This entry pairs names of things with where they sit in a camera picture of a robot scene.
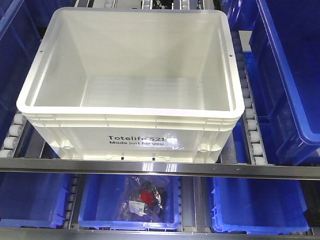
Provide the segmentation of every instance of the red item in bag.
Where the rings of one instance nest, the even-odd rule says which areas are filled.
[[[140,201],[146,203],[148,206],[152,206],[154,199],[155,199],[155,195],[147,192],[146,190],[142,190]]]

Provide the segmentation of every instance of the metal frame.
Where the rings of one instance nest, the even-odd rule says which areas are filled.
[[[1,240],[318,240],[312,235],[246,235],[165,231],[114,231],[81,229],[1,229]]]
[[[81,174],[161,174],[202,177],[320,180],[320,167],[274,166],[226,163],[170,163],[90,161],[39,158],[2,158],[0,172]]]

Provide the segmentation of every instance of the blue bin rim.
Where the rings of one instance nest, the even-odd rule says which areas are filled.
[[[0,40],[7,31],[11,21],[16,16],[19,8],[25,0],[12,0],[9,8],[5,11],[4,16],[0,18]]]
[[[294,77],[289,67],[275,23],[272,20],[267,2],[266,0],[256,0],[256,3],[281,76],[282,84],[288,98],[299,137],[308,145],[320,145],[320,134],[314,133],[310,128],[304,107],[295,85]]]

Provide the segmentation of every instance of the blue plastic bin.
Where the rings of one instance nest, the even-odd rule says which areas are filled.
[[[319,164],[318,0],[257,0],[250,44],[280,164]]]
[[[228,17],[231,30],[253,30],[259,13],[256,0],[224,0],[222,7]]]
[[[56,228],[64,223],[72,174],[0,174],[0,227]]]
[[[24,0],[0,1],[0,145],[16,101],[40,44],[40,36]]]
[[[117,221],[115,211],[125,190],[126,175],[90,174],[86,177],[79,224],[86,228],[116,230],[175,230],[180,223],[180,181],[170,176],[167,186],[163,222]]]
[[[208,178],[212,229],[278,235],[305,232],[307,209],[298,180]]]
[[[74,0],[25,0],[35,25],[48,26],[54,12],[63,7],[72,7]]]

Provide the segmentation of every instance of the plastic bag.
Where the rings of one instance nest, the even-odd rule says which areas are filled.
[[[128,175],[115,219],[118,221],[161,222],[166,205],[167,176]]]

